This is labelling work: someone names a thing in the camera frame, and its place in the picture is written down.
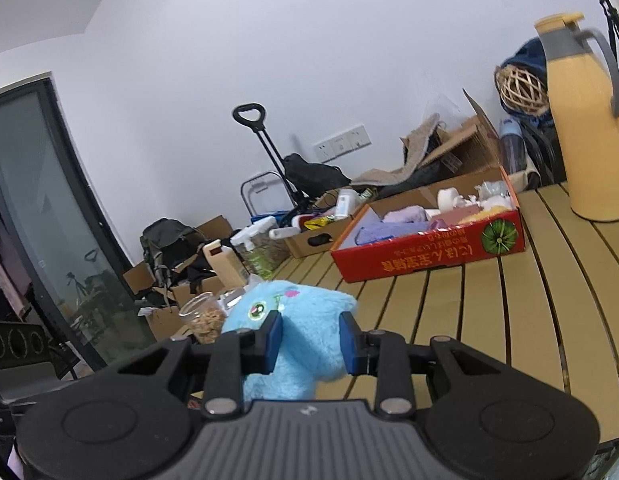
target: black door frame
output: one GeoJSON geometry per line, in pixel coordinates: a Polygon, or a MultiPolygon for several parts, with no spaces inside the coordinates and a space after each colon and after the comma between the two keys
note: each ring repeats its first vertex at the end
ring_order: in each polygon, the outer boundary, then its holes
{"type": "MultiPolygon", "coordinates": [[[[122,283],[123,287],[132,296],[131,289],[126,281],[122,278],[123,272],[131,268],[129,259],[124,254],[116,238],[114,237],[91,187],[87,183],[87,179],[81,169],[78,157],[73,149],[65,121],[62,118],[60,108],[58,106],[58,98],[53,88],[52,81],[49,77],[43,77],[32,82],[24,82],[20,86],[6,89],[5,92],[0,92],[0,105],[29,94],[36,94],[38,102],[43,111],[44,119],[47,122],[48,131],[50,133],[51,142],[54,151],[60,162],[63,174],[67,179],[69,187],[76,199],[78,206],[94,234],[96,241],[102,249],[102,254],[109,261],[116,276],[122,283]]],[[[0,187],[0,212],[3,218],[7,232],[14,242],[20,259],[32,279],[36,300],[41,308],[49,316],[49,319],[57,326],[62,333],[67,337],[67,340],[75,346],[76,350],[83,356],[84,360],[89,364],[94,371],[106,366],[105,360],[96,351],[93,345],[81,343],[78,336],[69,326],[69,323],[62,316],[58,307],[55,305],[45,286],[43,285],[38,272],[35,269],[35,263],[29,258],[28,252],[25,250],[23,240],[20,239],[16,226],[7,209],[7,204],[4,200],[3,191],[0,187]]]]}

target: plush toy eye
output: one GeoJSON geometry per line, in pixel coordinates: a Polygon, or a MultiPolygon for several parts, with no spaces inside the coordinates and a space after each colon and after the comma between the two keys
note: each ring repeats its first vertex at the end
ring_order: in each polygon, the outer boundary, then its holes
{"type": "Polygon", "coordinates": [[[249,309],[249,319],[252,321],[258,321],[265,315],[265,304],[262,301],[254,303],[249,309]]]}

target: woven rattan ball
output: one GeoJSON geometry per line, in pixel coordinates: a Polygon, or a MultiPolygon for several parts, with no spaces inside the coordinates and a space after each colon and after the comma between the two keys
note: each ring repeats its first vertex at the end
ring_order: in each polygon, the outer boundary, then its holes
{"type": "Polygon", "coordinates": [[[494,80],[501,99],[512,110],[534,117],[549,110],[547,89],[528,70],[516,65],[498,67],[494,72],[494,80]]]}

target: yellow cloth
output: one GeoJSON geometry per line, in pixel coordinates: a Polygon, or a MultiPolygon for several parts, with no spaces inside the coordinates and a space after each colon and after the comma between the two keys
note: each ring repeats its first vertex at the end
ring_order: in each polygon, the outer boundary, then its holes
{"type": "Polygon", "coordinates": [[[476,213],[475,215],[466,216],[464,219],[462,219],[459,222],[459,225],[469,224],[470,222],[478,222],[479,220],[484,220],[485,218],[489,218],[490,216],[498,215],[504,211],[509,211],[509,210],[510,209],[505,206],[497,205],[486,211],[481,211],[480,213],[476,213]]]}

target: yellow thermos lid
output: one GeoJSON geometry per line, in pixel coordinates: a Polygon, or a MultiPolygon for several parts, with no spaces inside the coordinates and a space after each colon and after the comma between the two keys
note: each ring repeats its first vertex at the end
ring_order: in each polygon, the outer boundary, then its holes
{"type": "Polygon", "coordinates": [[[565,12],[563,14],[552,14],[547,18],[538,20],[534,23],[534,27],[539,34],[545,34],[551,30],[558,30],[559,28],[566,28],[570,23],[576,23],[579,20],[583,20],[585,15],[582,12],[565,12]]]}

